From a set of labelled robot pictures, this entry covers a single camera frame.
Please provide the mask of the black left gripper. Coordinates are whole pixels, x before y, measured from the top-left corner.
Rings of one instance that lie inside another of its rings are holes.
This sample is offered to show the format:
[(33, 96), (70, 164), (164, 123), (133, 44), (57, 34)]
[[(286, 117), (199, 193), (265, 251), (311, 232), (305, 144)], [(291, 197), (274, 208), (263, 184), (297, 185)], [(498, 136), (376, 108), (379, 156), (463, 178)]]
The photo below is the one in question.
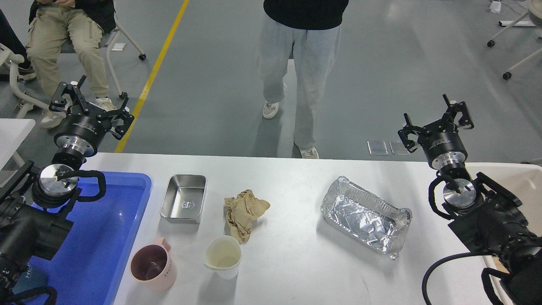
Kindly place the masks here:
[(106, 133), (121, 140), (132, 125), (134, 116), (126, 107), (128, 98), (124, 98), (118, 110), (103, 111), (98, 113), (98, 118), (96, 115), (89, 116), (89, 103), (80, 91), (85, 79), (83, 75), (78, 82), (60, 82), (49, 104), (49, 111), (67, 115), (54, 137), (56, 146), (76, 150), (89, 158), (97, 154)]

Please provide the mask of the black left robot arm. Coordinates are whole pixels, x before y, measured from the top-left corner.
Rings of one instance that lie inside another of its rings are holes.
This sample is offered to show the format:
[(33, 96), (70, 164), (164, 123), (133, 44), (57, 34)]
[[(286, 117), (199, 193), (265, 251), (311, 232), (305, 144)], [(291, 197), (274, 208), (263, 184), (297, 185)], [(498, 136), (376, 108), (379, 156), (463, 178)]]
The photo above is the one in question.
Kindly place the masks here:
[(80, 91), (86, 77), (59, 83), (49, 110), (65, 114), (54, 142), (58, 147), (51, 164), (39, 168), (32, 161), (23, 166), (1, 189), (0, 280), (2, 305), (21, 305), (24, 299), (47, 295), (54, 305), (57, 291), (39, 286), (21, 293), (13, 291), (27, 270), (31, 257), (52, 260), (64, 243), (73, 222), (68, 214), (76, 202), (95, 202), (106, 194), (106, 178), (97, 170), (82, 170), (87, 158), (97, 154), (107, 133), (117, 140), (129, 130), (134, 116), (121, 94), (118, 110), (105, 110), (87, 102)]

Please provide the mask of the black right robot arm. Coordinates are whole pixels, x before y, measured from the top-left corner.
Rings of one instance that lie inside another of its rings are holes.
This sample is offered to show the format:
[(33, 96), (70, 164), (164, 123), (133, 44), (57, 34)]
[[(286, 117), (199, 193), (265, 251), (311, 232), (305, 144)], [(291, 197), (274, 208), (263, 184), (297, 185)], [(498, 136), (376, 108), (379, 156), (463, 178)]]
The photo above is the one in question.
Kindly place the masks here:
[(447, 110), (441, 119), (418, 127), (404, 114), (405, 125), (398, 130), (405, 149), (413, 153), (421, 147), (428, 165), (436, 170), (436, 178), (429, 185), (430, 207), (450, 221), (449, 228), (468, 249), (428, 268), (422, 280), (424, 301), (431, 303), (427, 284), (438, 266), (453, 259), (492, 255), (506, 270), (482, 270), (481, 280), (490, 302), (503, 303), (493, 288), (491, 278), (496, 277), (515, 305), (540, 305), (541, 237), (528, 229), (528, 221), (519, 210), (522, 202), (515, 194), (482, 172), (471, 178), (465, 165), (468, 153), (459, 137), (459, 129), (474, 127), (468, 107), (465, 102), (451, 102), (445, 94), (443, 99)]

